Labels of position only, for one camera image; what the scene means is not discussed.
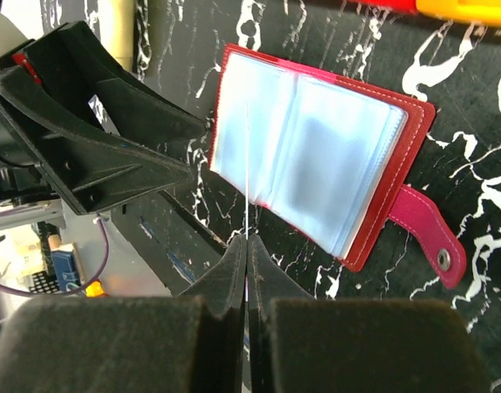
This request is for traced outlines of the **red leather card holder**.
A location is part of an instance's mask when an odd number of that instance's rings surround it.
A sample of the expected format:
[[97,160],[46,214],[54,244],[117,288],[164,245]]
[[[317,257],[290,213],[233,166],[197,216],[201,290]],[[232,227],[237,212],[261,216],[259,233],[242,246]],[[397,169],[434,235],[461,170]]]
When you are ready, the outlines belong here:
[[436,116],[428,102],[236,44],[223,53],[210,170],[358,272],[387,221],[411,233],[447,288],[466,252],[405,183]]

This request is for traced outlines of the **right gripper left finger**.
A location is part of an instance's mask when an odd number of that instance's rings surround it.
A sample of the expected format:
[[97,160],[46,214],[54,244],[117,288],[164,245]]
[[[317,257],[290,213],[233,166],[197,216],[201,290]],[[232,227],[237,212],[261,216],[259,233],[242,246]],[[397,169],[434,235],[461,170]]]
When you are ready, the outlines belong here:
[[176,297],[40,296],[0,336],[0,392],[239,392],[247,242]]

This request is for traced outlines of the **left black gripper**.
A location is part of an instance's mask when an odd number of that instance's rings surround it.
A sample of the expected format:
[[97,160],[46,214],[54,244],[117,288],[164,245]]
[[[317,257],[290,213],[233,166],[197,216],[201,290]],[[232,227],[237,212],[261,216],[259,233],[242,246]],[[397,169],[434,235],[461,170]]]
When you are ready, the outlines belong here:
[[[93,126],[94,96],[120,136]],[[0,205],[61,198],[79,215],[111,210],[192,181],[183,162],[135,142],[204,134],[202,120],[124,70],[83,21],[0,54]]]

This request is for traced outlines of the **white VIP credit card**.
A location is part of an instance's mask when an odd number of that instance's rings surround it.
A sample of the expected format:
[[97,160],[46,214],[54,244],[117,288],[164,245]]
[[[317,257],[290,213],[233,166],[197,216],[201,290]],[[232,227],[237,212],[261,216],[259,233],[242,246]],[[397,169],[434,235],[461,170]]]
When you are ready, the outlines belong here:
[[250,112],[249,103],[246,102],[246,128],[245,128],[245,239],[250,235]]

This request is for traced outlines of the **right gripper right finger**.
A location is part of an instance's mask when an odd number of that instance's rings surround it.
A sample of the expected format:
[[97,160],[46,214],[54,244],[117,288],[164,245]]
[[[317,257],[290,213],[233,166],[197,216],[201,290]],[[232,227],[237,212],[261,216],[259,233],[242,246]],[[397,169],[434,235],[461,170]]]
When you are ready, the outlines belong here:
[[247,242],[255,392],[487,392],[463,320],[438,300],[317,300]]

